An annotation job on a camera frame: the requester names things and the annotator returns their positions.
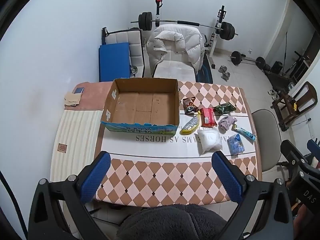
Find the silver screw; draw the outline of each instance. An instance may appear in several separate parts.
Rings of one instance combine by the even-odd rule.
[[[39,184],[43,185],[46,181],[47,181],[46,179],[41,179],[41,180],[39,180]]]
[[[248,181],[254,181],[254,176],[252,176],[252,175],[247,175],[247,180],[248,180]]]
[[[69,180],[69,181],[75,181],[76,178],[77,178],[76,175],[70,175],[70,176],[68,177],[68,180]]]
[[[283,184],[283,180],[279,178],[279,179],[277,179],[277,183],[282,185]]]

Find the gray chair seat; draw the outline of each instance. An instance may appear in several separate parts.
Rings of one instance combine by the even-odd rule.
[[[260,148],[262,171],[272,169],[278,163],[281,152],[281,136],[273,113],[260,109],[252,113]]]

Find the blue board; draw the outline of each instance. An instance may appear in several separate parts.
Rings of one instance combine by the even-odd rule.
[[[101,45],[99,48],[99,81],[130,78],[129,43]]]

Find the barbell on floor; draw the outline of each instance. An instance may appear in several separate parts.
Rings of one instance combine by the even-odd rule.
[[[235,35],[238,35],[231,23],[222,22],[221,28],[219,28],[219,27],[213,27],[213,26],[203,25],[195,22],[187,22],[187,21],[152,20],[151,12],[143,12],[142,14],[139,15],[138,21],[133,21],[131,23],[138,23],[139,28],[142,29],[143,31],[151,31],[153,22],[170,22],[170,23],[177,23],[177,24],[184,24],[184,25],[191,25],[191,26],[203,26],[203,27],[208,27],[212,29],[217,29],[219,30],[218,34],[220,35],[220,38],[227,41],[233,39]]]
[[[252,61],[256,64],[259,69],[264,69],[266,61],[263,57],[257,57],[256,60],[245,58],[244,54],[241,54],[239,51],[232,52],[230,59],[233,65],[239,65],[243,60]]]

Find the white plastic bag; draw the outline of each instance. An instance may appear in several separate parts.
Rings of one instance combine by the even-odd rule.
[[[222,140],[220,133],[215,128],[210,130],[198,130],[198,135],[202,145],[202,154],[211,149],[222,150]]]

